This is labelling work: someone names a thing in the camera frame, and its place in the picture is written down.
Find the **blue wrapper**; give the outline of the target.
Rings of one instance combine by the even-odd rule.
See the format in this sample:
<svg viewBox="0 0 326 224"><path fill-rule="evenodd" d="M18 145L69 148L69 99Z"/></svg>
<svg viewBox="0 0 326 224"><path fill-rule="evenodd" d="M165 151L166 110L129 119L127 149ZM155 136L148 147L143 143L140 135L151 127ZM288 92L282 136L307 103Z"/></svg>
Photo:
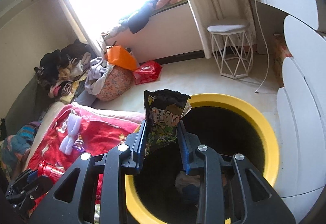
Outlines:
<svg viewBox="0 0 326 224"><path fill-rule="evenodd" d="M199 202L199 187L193 184L184 186L181 196L183 203L197 205Z"/></svg>

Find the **white paper wrapper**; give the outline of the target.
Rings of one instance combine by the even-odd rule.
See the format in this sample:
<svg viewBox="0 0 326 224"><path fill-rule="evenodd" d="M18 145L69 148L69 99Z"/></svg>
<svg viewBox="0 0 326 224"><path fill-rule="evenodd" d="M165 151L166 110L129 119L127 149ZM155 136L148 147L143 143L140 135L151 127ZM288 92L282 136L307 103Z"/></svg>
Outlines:
<svg viewBox="0 0 326 224"><path fill-rule="evenodd" d="M175 188L181 194L183 192L183 188L186 188L190 185L193 185L196 188L200 187L200 176L194 175L189 176L184 171L180 171L175 179Z"/></svg>

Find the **white foam fruit net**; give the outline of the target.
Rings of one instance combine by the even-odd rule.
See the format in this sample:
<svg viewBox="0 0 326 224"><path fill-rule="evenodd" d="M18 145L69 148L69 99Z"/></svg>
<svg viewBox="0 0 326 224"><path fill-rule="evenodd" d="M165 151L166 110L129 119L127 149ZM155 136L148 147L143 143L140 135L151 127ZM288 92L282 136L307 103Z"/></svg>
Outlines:
<svg viewBox="0 0 326 224"><path fill-rule="evenodd" d="M78 132L81 126L82 117L76 113L70 113L67 119L67 135L62 140L59 150L65 154L70 155L73 145L78 138Z"/></svg>

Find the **dark green snack bag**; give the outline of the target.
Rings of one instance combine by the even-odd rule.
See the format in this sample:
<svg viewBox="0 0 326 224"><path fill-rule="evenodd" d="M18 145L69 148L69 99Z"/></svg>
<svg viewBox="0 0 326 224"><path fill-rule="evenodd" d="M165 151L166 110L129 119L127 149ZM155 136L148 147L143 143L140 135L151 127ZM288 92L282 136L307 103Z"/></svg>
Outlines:
<svg viewBox="0 0 326 224"><path fill-rule="evenodd" d="M144 92L147 156L176 141L176 128L191 109L190 99L187 94L169 89Z"/></svg>

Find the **purple snack wrapper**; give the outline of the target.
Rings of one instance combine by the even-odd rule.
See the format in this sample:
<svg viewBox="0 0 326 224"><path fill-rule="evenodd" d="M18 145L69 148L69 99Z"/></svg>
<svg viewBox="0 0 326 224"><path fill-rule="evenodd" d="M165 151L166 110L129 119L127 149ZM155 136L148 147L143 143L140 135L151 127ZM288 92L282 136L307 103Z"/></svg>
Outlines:
<svg viewBox="0 0 326 224"><path fill-rule="evenodd" d="M80 153L85 153L85 143L81 134L77 135L77 139L74 141L72 148Z"/></svg>

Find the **yellow rimmed black trash bin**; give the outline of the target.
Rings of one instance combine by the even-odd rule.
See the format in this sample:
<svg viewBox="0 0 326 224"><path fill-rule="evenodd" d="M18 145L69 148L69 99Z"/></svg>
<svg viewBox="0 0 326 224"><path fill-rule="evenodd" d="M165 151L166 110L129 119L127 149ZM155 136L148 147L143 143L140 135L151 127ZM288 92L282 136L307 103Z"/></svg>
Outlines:
<svg viewBox="0 0 326 224"><path fill-rule="evenodd" d="M280 151L272 126L258 109L234 96L216 93L193 95L189 103L192 109L183 119L187 131L220 154L243 153L275 185Z"/></svg>

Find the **red can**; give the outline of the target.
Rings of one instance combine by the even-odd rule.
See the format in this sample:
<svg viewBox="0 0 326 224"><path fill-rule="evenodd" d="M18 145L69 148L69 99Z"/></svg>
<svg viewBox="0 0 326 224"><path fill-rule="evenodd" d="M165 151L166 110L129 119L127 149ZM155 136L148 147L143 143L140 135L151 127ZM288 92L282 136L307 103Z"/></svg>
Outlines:
<svg viewBox="0 0 326 224"><path fill-rule="evenodd" d="M39 163L37 175L48 177L53 183L56 183L65 173L64 168L57 168L45 161Z"/></svg>

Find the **colourful striped pillow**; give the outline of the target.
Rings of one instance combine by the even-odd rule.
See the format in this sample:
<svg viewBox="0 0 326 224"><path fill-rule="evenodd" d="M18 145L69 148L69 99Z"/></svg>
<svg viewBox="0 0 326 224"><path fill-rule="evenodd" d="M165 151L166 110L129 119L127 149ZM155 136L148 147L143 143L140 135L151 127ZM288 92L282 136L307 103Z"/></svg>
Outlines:
<svg viewBox="0 0 326 224"><path fill-rule="evenodd" d="M40 122L31 122L1 143L1 169L8 181L22 172L39 126Z"/></svg>

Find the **red floral blanket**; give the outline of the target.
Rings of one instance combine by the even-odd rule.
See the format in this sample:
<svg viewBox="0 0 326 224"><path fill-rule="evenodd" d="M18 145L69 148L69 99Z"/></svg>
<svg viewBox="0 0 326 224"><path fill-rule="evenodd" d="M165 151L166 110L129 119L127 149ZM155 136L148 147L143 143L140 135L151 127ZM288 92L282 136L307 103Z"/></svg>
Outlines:
<svg viewBox="0 0 326 224"><path fill-rule="evenodd" d="M99 110L76 103L55 103L49 108L34 137L25 169L36 170L41 162L67 170L82 154L73 149L70 155L59 150L67 136L64 122L70 113L82 117L78 135L83 140L85 152L92 156L107 153L124 143L127 136L139 128L145 115L133 111Z"/></svg>

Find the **white petal shaped chair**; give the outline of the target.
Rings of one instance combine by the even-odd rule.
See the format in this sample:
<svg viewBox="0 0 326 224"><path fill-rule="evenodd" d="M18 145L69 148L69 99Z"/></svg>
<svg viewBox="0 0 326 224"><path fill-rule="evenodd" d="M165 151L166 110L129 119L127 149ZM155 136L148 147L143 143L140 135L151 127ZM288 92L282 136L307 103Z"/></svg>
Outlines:
<svg viewBox="0 0 326 224"><path fill-rule="evenodd" d="M282 62L277 92L281 167L275 188L300 223L325 188L325 34L290 15L283 28L291 55Z"/></svg>

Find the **grey white garment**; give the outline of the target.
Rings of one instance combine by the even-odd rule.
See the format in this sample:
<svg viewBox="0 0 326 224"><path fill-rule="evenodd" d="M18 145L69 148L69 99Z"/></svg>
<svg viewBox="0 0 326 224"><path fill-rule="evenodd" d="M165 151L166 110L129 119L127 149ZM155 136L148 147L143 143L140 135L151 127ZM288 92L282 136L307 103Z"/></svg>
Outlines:
<svg viewBox="0 0 326 224"><path fill-rule="evenodd" d="M98 95L102 90L107 76L114 65L109 64L103 57L96 57L90 61L90 68L85 81L85 90L91 95Z"/></svg>

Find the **red plastic bag on floor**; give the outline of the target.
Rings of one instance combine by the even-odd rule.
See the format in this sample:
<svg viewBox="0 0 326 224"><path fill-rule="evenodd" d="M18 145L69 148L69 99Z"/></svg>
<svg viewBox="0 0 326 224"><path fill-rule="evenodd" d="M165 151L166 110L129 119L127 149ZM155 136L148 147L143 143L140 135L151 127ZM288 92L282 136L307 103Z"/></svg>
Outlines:
<svg viewBox="0 0 326 224"><path fill-rule="evenodd" d="M155 61L147 61L133 72L135 84L155 82L159 78L162 66Z"/></svg>

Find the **orange shopping bag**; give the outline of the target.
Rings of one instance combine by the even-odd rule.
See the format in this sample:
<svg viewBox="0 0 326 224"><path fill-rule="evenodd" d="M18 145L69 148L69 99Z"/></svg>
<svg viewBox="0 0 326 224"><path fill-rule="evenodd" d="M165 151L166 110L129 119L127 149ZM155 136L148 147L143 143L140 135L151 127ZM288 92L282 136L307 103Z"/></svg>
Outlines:
<svg viewBox="0 0 326 224"><path fill-rule="evenodd" d="M126 70L135 71L138 63L133 55L131 55L123 46L107 47L108 63L124 68Z"/></svg>

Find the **dark jacket on sill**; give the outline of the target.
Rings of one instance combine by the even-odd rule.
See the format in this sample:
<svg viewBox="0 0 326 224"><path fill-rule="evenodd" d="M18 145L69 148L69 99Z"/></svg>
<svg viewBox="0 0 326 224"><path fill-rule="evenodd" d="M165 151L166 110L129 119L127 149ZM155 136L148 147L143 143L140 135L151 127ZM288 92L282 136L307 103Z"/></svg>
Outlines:
<svg viewBox="0 0 326 224"><path fill-rule="evenodd" d="M122 18L119 23L125 29L129 29L132 34L136 34L147 25L153 11L153 5L151 3L146 3L128 17Z"/></svg>

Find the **cream curtain left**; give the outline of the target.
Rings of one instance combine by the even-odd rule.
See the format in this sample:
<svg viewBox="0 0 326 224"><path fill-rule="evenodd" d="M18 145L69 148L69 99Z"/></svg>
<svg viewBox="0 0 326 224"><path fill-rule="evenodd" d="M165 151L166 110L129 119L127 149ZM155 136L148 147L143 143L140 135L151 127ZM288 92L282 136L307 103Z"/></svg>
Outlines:
<svg viewBox="0 0 326 224"><path fill-rule="evenodd" d="M90 45L97 57L105 57L105 44L97 32L95 12L87 4L90 0L58 0L58 3L77 39Z"/></svg>

